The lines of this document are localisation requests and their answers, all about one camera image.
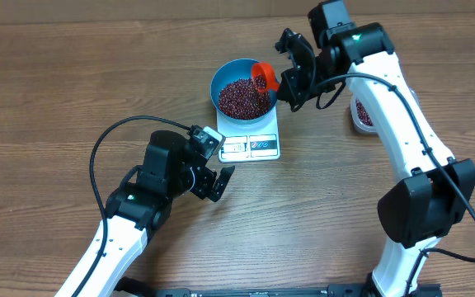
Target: scale display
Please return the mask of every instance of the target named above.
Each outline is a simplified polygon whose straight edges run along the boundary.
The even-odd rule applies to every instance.
[[[218,132],[226,139],[219,150],[219,161],[223,163],[275,160],[280,158],[280,137],[276,108],[265,119],[240,125],[229,121],[218,113]]]

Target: red beans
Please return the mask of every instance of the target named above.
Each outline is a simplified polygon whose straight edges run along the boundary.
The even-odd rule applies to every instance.
[[[258,87],[266,86],[262,77],[254,79]],[[252,78],[229,83],[219,93],[219,109],[237,120],[252,120],[263,116],[269,111],[270,96],[269,92],[258,92],[255,83]]]
[[[369,118],[368,112],[362,106],[362,103],[359,99],[356,100],[356,112],[359,114],[359,119],[364,125],[373,126],[373,122]]]

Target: wooden table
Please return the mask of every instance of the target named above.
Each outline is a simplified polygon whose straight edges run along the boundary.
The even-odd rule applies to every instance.
[[[475,14],[354,19],[384,25],[434,130],[475,162]],[[0,26],[0,296],[53,295],[86,250],[100,219],[88,158],[106,127],[138,114],[215,127],[214,72],[243,57],[288,68],[273,49],[286,27],[313,40],[302,17]],[[295,114],[280,104],[281,159],[238,164],[216,204],[177,200],[127,276],[201,290],[364,282],[385,239],[377,201],[394,181],[378,137],[354,132],[349,98]],[[156,129],[170,127],[108,136],[96,158],[104,200]],[[468,215],[440,246],[475,255]],[[421,282],[475,295],[475,265],[433,255]]]

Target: black cable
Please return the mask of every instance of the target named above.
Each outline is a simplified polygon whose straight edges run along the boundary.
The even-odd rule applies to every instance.
[[[326,109],[328,108],[329,106],[331,106],[331,104],[335,103],[335,100],[340,96],[340,94],[342,93],[342,91],[344,91],[344,88],[346,87],[346,82],[342,82],[342,84],[340,85],[340,87],[338,88],[338,90],[336,90],[335,92],[335,95],[333,95],[333,97],[331,99],[329,99],[329,101],[326,103],[325,106],[320,106],[320,97],[322,96],[323,92],[320,92],[318,94],[318,98],[317,98],[317,105],[316,107],[319,109],[319,110],[322,110],[322,109]]]
[[[87,274],[83,277],[82,282],[80,282],[80,285],[78,288],[73,293],[73,297],[77,297],[78,294],[80,294],[80,291],[82,291],[83,286],[87,283],[89,278],[91,277],[92,273],[95,271],[96,266],[98,265],[98,262],[100,261],[100,258],[102,257],[102,254],[104,253],[104,249],[106,249],[106,243],[107,243],[107,217],[106,217],[106,212],[104,210],[104,205],[102,204],[102,200],[100,198],[100,194],[98,193],[98,187],[96,186],[96,181],[95,181],[95,170],[94,170],[94,165],[95,165],[95,156],[96,156],[96,151],[98,150],[98,147],[100,146],[100,143],[102,140],[116,127],[125,124],[127,122],[130,122],[132,120],[156,120],[160,121],[162,123],[174,125],[176,127],[182,128],[184,130],[190,130],[189,127],[185,125],[181,125],[179,123],[176,123],[172,120],[166,120],[162,119],[156,116],[150,116],[150,115],[136,115],[136,116],[131,116],[129,118],[120,120],[113,125],[111,125],[109,128],[100,135],[98,140],[95,143],[94,148],[92,148],[91,152],[91,158],[89,159],[89,178],[91,179],[91,186],[92,186],[92,191],[95,193],[95,198],[96,202],[98,204],[98,209],[100,211],[100,215],[102,217],[102,225],[103,225],[103,235],[102,235],[102,242],[100,245],[100,248],[98,249],[98,252],[96,253],[96,258],[95,261],[91,264],[91,267],[89,268],[89,271],[87,271]]]
[[[417,119],[416,119],[415,115],[413,114],[413,111],[412,111],[410,105],[408,104],[406,98],[398,91],[397,86],[391,84],[390,82],[388,82],[387,80],[385,80],[383,78],[379,78],[379,77],[376,77],[374,75],[370,75],[370,74],[367,74],[367,73],[342,74],[342,75],[336,76],[334,78],[326,79],[323,82],[320,82],[317,86],[320,87],[321,85],[325,85],[327,83],[339,83],[341,81],[344,81],[346,78],[367,78],[367,79],[371,79],[375,82],[382,83],[384,86],[388,87],[389,91],[394,92],[395,95],[397,95],[397,97],[401,100],[402,104],[404,105],[404,108],[406,108],[407,113],[410,116],[410,119],[412,120],[412,124],[415,127],[417,134],[419,135],[419,139],[421,140],[421,144],[424,148],[423,153],[426,153],[428,155],[428,157],[430,158],[430,160],[435,165],[435,167],[437,167],[437,169],[439,169],[441,171],[441,174],[443,175],[444,179],[449,183],[449,185],[452,188],[452,191],[454,192],[454,194],[459,196],[461,201],[465,204],[465,208],[467,209],[468,213],[472,216],[472,218],[474,220],[474,223],[475,223],[475,210],[474,210],[474,208],[470,205],[470,203],[468,203],[467,199],[465,198],[465,196],[463,195],[461,190],[459,190],[458,186],[452,180],[452,177],[450,177],[450,175],[441,166],[439,161],[437,161],[437,159],[435,158],[434,153],[432,152],[432,148],[426,142],[425,136],[422,134],[421,127],[419,126],[419,123],[417,122]],[[407,287],[405,289],[405,295],[404,296],[408,296],[410,294],[410,286],[412,285],[413,277],[416,274],[417,269],[419,268],[419,265],[421,264],[421,259],[423,257],[428,257],[427,255],[428,255],[429,252],[438,252],[438,253],[441,253],[443,255],[453,257],[453,258],[456,258],[456,259],[459,259],[459,260],[462,260],[462,261],[475,263],[475,257],[467,257],[467,256],[459,255],[455,252],[450,252],[450,251],[444,250],[442,248],[428,247],[428,248],[422,249],[419,253],[419,256],[416,259],[416,262],[414,264],[412,272],[410,273],[410,276],[408,277]]]

